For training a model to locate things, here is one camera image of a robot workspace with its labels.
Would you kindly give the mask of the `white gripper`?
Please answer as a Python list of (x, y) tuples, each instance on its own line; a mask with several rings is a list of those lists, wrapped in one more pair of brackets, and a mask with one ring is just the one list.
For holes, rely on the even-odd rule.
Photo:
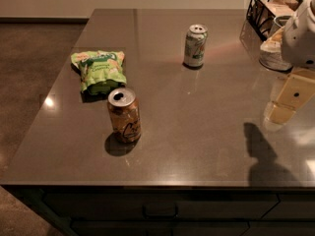
[(315, 0), (304, 0), (283, 29), (282, 57), (294, 68), (274, 83), (265, 120), (279, 126), (315, 95)]

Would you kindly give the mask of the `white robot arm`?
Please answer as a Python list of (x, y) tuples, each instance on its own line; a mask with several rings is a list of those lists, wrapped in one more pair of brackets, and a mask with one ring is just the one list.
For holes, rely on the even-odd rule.
[(260, 46), (260, 62), (291, 72), (274, 83), (265, 125), (279, 129), (315, 95), (315, 0), (304, 0), (286, 24)]

